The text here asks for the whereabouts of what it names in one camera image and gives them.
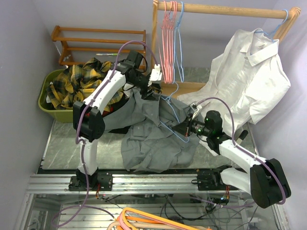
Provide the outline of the grey button shirt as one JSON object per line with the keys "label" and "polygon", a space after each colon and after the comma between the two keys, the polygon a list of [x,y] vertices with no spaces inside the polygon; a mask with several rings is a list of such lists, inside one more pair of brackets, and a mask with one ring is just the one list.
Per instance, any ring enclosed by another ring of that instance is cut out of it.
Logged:
{"label": "grey button shirt", "polygon": [[183,122],[192,112],[189,105],[159,96],[143,100],[139,90],[131,91],[135,99],[133,124],[121,142],[121,156],[126,170],[160,173],[175,166],[189,166],[199,144],[193,135],[184,138],[173,133],[172,126]]}

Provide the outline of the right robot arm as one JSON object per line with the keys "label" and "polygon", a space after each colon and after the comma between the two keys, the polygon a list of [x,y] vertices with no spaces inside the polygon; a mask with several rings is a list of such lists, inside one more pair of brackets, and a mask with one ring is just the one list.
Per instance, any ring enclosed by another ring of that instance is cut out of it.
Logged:
{"label": "right robot arm", "polygon": [[218,190],[225,186],[234,186],[251,195],[261,208],[285,201],[291,196],[291,189],[280,162],[262,158],[240,145],[235,145],[230,136],[222,129],[219,112],[207,112],[204,122],[189,114],[186,119],[172,127],[173,131],[189,137],[192,133],[206,137],[206,144],[211,152],[222,155],[242,170],[228,167],[211,178],[212,186]]}

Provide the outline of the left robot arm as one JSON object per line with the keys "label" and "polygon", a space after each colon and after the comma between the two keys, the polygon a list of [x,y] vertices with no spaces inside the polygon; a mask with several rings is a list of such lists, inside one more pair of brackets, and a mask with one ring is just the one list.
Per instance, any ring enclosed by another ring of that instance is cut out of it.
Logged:
{"label": "left robot arm", "polygon": [[82,102],[73,104],[73,127],[76,130],[76,143],[80,145],[80,163],[76,175],[71,177],[70,191],[85,191],[101,185],[109,191],[112,180],[106,176],[98,177],[97,148],[98,140],[105,131],[103,111],[115,93],[126,83],[141,90],[145,100],[153,100],[154,92],[160,92],[158,81],[162,78],[161,66],[155,64],[152,71],[145,75],[139,71],[143,56],[137,51],[129,52],[122,61],[116,61],[106,78],[96,90]]}

